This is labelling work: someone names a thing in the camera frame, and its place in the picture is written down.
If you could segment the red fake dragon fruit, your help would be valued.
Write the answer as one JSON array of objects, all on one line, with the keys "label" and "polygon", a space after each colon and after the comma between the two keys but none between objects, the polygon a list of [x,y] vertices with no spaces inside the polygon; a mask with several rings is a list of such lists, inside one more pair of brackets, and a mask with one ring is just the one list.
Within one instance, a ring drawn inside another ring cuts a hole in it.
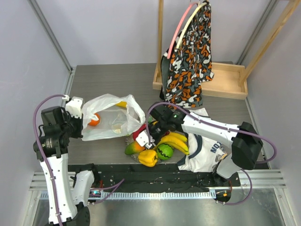
[{"label": "red fake dragon fruit", "polygon": [[137,137],[146,130],[146,124],[143,124],[137,131],[132,133],[133,140],[135,141]]}]

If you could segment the yellow fake banana bunch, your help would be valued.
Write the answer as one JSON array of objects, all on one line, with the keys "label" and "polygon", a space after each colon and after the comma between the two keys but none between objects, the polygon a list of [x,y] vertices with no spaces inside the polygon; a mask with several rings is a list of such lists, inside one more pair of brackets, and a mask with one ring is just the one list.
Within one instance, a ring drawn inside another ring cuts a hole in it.
[{"label": "yellow fake banana bunch", "polygon": [[167,144],[173,148],[178,149],[183,154],[188,155],[190,154],[190,152],[187,143],[188,139],[184,135],[175,132],[170,132],[168,135],[163,136],[161,138],[161,140],[155,146],[155,149],[157,149],[158,146],[161,144]]}]

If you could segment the green fake watermelon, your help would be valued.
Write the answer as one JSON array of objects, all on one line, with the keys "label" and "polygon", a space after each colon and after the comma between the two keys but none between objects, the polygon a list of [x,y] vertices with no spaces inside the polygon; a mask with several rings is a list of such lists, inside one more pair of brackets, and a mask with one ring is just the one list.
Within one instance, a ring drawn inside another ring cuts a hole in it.
[{"label": "green fake watermelon", "polygon": [[161,160],[168,160],[173,157],[174,149],[168,144],[160,144],[156,149],[158,158]]}]

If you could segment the green orange fake mango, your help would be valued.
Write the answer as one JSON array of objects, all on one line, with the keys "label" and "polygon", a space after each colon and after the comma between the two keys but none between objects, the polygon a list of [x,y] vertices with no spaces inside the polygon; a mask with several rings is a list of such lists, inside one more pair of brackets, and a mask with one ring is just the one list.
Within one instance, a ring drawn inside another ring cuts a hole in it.
[{"label": "green orange fake mango", "polygon": [[140,146],[137,141],[133,141],[132,143],[130,143],[129,145],[126,146],[125,154],[133,155],[133,154],[139,153],[144,150],[145,150],[144,146]]}]

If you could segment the yellow fake bell pepper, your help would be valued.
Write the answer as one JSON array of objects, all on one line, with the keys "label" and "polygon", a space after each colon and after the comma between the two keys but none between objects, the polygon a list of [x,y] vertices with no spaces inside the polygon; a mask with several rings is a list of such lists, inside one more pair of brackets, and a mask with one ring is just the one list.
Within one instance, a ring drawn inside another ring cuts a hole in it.
[{"label": "yellow fake bell pepper", "polygon": [[138,161],[147,167],[154,167],[158,162],[158,155],[155,150],[144,150],[139,153]]}]

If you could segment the white plastic bag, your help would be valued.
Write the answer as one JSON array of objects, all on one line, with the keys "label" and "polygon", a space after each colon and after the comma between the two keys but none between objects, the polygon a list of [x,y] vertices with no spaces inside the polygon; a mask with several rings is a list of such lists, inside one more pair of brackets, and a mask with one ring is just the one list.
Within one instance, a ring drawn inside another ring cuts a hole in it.
[{"label": "white plastic bag", "polygon": [[[116,106],[125,101],[127,107]],[[83,141],[124,137],[137,131],[145,123],[145,113],[138,105],[133,95],[117,97],[104,94],[87,101],[82,108],[83,113]],[[101,122],[96,127],[89,126],[91,119],[97,119],[98,113]]]}]

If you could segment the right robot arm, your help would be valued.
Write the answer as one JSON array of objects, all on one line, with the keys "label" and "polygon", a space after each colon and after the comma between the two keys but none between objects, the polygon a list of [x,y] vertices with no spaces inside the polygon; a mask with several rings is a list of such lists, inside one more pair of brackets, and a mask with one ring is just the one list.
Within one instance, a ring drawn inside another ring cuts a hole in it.
[{"label": "right robot arm", "polygon": [[188,153],[177,166],[179,170],[212,173],[213,182],[225,185],[239,170],[253,170],[263,142],[252,124],[226,124],[212,120],[205,109],[170,109],[164,103],[153,104],[148,111],[158,125],[149,126],[152,139],[160,142],[166,132],[183,133]]}]

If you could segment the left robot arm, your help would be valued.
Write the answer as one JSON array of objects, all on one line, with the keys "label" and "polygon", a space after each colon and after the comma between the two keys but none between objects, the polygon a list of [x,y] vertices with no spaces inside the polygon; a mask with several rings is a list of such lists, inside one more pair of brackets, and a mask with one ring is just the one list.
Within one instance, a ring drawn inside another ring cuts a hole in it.
[{"label": "left robot arm", "polygon": [[69,182],[68,145],[70,138],[81,138],[82,119],[74,118],[60,106],[41,111],[40,135],[33,149],[46,179],[49,200],[49,226],[88,226],[90,189],[100,176],[94,164],[80,167]]}]

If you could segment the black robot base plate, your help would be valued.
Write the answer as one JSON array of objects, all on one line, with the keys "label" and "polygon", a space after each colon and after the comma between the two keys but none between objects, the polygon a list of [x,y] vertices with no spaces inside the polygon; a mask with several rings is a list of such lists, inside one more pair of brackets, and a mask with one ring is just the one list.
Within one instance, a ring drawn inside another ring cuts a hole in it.
[{"label": "black robot base plate", "polygon": [[97,185],[110,187],[122,179],[116,190],[125,193],[192,193],[204,192],[213,187],[241,186],[238,173],[230,179],[222,179],[211,173],[180,171],[175,163],[158,164],[149,168],[141,164],[95,165],[99,173]]}]

